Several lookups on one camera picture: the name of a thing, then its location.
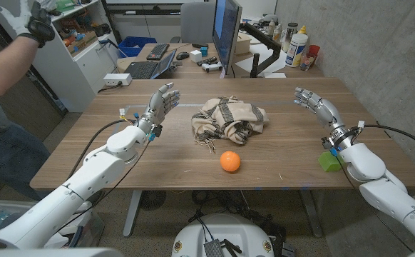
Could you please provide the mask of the person's gloved hand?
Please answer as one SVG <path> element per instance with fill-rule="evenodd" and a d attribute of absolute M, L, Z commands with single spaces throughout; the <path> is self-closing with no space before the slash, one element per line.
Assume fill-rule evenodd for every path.
<path fill-rule="evenodd" d="M 33 39 L 39 43 L 39 48 L 42 48 L 47 41 L 55 38 L 49 15 L 55 8 L 56 0 L 35 0 L 31 8 L 28 0 L 20 0 L 19 16 L 14 16 L 4 6 L 0 6 L 0 13 L 17 36 Z"/>

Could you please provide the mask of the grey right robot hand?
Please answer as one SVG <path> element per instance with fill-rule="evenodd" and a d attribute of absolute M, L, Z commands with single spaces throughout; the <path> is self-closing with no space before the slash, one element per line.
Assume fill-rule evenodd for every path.
<path fill-rule="evenodd" d="M 329 139 L 325 143 L 329 141 L 331 145 L 342 149 L 352 145 L 354 133 L 345 128 L 341 115 L 330 101 L 299 87 L 295 89 L 294 95 L 294 102 L 314 113 L 322 127 L 329 132 Z"/>

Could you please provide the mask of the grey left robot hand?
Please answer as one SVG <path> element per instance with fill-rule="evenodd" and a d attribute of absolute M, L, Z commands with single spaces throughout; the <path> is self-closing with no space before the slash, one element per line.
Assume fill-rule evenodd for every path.
<path fill-rule="evenodd" d="M 170 91 L 173 86 L 173 82 L 164 84 L 153 93 L 138 122 L 139 129 L 150 133 L 152 127 L 160 125 L 164 121 L 165 115 L 178 105 L 180 92 L 179 90 Z"/>

